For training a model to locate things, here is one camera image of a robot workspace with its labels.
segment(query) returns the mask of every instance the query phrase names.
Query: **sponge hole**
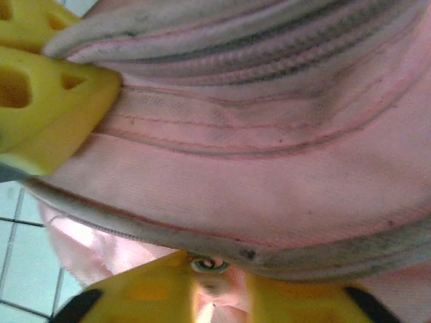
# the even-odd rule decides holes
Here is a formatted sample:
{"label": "sponge hole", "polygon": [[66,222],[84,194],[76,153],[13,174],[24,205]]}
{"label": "sponge hole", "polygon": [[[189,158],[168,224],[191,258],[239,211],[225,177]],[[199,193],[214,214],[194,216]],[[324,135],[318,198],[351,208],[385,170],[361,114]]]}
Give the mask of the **sponge hole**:
{"label": "sponge hole", "polygon": [[48,14],[48,24],[53,30],[63,30],[67,27],[67,24],[53,13]]}
{"label": "sponge hole", "polygon": [[0,20],[10,20],[12,10],[9,0],[0,0]]}
{"label": "sponge hole", "polygon": [[85,79],[82,77],[69,75],[69,74],[61,75],[61,86],[63,86],[63,89],[74,89],[84,81]]}
{"label": "sponge hole", "polygon": [[0,107],[25,108],[31,99],[28,75],[0,65]]}

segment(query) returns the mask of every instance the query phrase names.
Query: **yellow plastic object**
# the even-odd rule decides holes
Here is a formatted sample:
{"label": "yellow plastic object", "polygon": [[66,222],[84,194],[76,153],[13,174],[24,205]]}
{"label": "yellow plastic object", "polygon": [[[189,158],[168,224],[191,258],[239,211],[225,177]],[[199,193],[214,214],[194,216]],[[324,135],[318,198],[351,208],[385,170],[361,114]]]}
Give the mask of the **yellow plastic object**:
{"label": "yellow plastic object", "polygon": [[0,46],[40,53],[58,31],[78,21],[54,0],[0,0]]}
{"label": "yellow plastic object", "polygon": [[186,252],[92,285],[102,298],[81,323],[192,323],[196,321],[197,284]]}
{"label": "yellow plastic object", "polygon": [[250,323],[372,323],[344,287],[290,284],[249,275]]}
{"label": "yellow plastic object", "polygon": [[115,72],[0,47],[0,163],[54,172],[111,107]]}

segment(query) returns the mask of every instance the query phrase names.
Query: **tiled wall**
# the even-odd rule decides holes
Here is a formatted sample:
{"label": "tiled wall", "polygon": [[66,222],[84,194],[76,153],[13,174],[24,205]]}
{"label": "tiled wall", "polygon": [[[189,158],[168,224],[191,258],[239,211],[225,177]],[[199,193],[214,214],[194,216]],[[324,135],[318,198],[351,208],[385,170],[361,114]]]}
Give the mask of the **tiled wall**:
{"label": "tiled wall", "polygon": [[[97,0],[58,0],[83,15]],[[61,268],[35,200],[14,183],[0,184],[0,323],[45,323],[81,290]]]}

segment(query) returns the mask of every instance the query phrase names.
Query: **white tile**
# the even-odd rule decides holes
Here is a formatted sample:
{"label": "white tile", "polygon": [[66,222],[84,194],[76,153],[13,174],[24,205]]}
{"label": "white tile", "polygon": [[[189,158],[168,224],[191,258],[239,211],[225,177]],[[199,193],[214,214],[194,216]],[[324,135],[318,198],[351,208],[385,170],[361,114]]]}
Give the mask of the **white tile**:
{"label": "white tile", "polygon": [[38,203],[36,199],[27,192],[24,193],[18,219],[28,222],[42,223]]}
{"label": "white tile", "polygon": [[0,217],[13,219],[21,186],[16,182],[0,184]]}
{"label": "white tile", "polygon": [[0,221],[0,275],[3,269],[3,264],[6,256],[7,244],[11,234],[12,223]]}
{"label": "white tile", "polygon": [[0,318],[1,323],[46,323],[46,318],[0,304]]}
{"label": "white tile", "polygon": [[63,284],[60,289],[58,309],[62,308],[73,297],[81,293],[82,287],[77,280],[73,278],[67,271],[63,276]]}
{"label": "white tile", "polygon": [[82,17],[98,0],[66,0],[65,7]]}
{"label": "white tile", "polygon": [[50,315],[59,269],[44,228],[17,224],[3,299]]}

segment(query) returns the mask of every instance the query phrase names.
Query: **metal eyelet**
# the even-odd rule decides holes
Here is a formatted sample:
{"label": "metal eyelet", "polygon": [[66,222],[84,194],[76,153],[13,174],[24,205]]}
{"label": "metal eyelet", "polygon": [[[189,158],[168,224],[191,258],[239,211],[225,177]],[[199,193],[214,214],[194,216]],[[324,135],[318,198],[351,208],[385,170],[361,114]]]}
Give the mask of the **metal eyelet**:
{"label": "metal eyelet", "polygon": [[229,264],[225,261],[216,266],[216,261],[210,257],[193,254],[192,252],[189,252],[189,255],[192,257],[191,268],[197,273],[222,274],[229,267]]}

